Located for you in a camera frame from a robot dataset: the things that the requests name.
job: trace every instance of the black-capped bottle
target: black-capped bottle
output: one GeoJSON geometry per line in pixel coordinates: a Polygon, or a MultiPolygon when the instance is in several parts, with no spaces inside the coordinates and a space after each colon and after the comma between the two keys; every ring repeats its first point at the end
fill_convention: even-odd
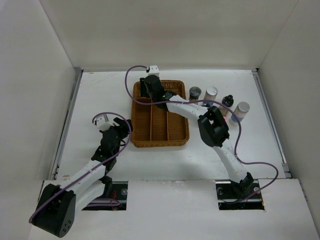
{"type": "MultiPolygon", "coordinates": [[[[231,108],[232,105],[234,104],[234,97],[232,95],[228,95],[228,96],[225,96],[223,99],[222,99],[222,102],[221,102],[223,105],[225,105],[226,107],[228,108],[231,108]]],[[[219,106],[219,110],[221,112],[221,114],[223,116],[227,116],[228,115],[228,110],[223,107],[223,106],[219,106]]]]}

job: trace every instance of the black bottle cap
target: black bottle cap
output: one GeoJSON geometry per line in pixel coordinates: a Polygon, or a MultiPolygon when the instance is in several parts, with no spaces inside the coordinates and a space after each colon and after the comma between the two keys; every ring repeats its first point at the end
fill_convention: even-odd
{"type": "Polygon", "coordinates": [[[225,96],[222,99],[222,104],[230,108],[234,104],[234,97],[232,95],[225,96]]]}

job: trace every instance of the white wall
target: white wall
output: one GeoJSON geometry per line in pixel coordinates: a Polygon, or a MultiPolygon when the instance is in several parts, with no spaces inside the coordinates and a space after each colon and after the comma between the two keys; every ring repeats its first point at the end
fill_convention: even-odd
{"type": "Polygon", "coordinates": [[[297,0],[41,0],[84,69],[259,67],[297,0]]]}
{"type": "Polygon", "coordinates": [[[0,1],[0,239],[27,239],[73,67],[38,0],[0,1]]]}
{"type": "Polygon", "coordinates": [[[319,13],[319,0],[300,0],[259,70],[289,168],[302,181],[318,232],[319,13]]]}

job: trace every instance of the small bottle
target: small bottle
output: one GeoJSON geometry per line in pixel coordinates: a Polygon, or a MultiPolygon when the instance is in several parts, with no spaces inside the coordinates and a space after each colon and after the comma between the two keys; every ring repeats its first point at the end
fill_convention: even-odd
{"type": "MultiPolygon", "coordinates": [[[[231,108],[232,105],[234,104],[234,97],[232,95],[228,95],[228,96],[225,96],[223,99],[222,99],[222,102],[221,102],[223,105],[225,105],[226,107],[228,108],[231,108]]],[[[227,116],[228,115],[228,110],[223,107],[223,106],[219,106],[219,110],[221,112],[221,114],[223,116],[227,116]]]]}
{"type": "Polygon", "coordinates": [[[193,86],[189,89],[189,102],[196,101],[199,99],[199,96],[201,95],[201,89],[197,86],[193,86]]]}
{"type": "MultiPolygon", "coordinates": [[[[214,86],[210,86],[206,89],[203,100],[214,101],[214,100],[216,100],[217,94],[218,94],[218,89],[214,86]]],[[[202,106],[207,107],[207,108],[211,108],[214,104],[211,101],[203,101],[202,106]]]]}
{"type": "MultiPolygon", "coordinates": [[[[241,122],[246,116],[246,114],[249,112],[249,110],[250,110],[250,105],[247,102],[242,101],[242,102],[239,102],[238,106],[236,106],[234,110],[234,114],[238,117],[238,119],[241,122]]],[[[233,126],[238,125],[237,119],[233,115],[230,117],[229,123],[233,126]]]]}

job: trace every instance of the wicker basket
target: wicker basket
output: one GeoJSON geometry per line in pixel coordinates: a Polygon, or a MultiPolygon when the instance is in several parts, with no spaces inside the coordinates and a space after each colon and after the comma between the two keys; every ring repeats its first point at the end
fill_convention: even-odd
{"type": "MultiPolygon", "coordinates": [[[[161,80],[161,83],[164,89],[186,99],[185,85],[182,81],[161,80]]],[[[139,102],[151,103],[151,98],[140,97],[140,82],[133,86],[133,97],[139,102]]],[[[131,142],[137,148],[182,146],[189,140],[188,120],[156,105],[141,105],[132,101],[131,120],[131,142]]]]}

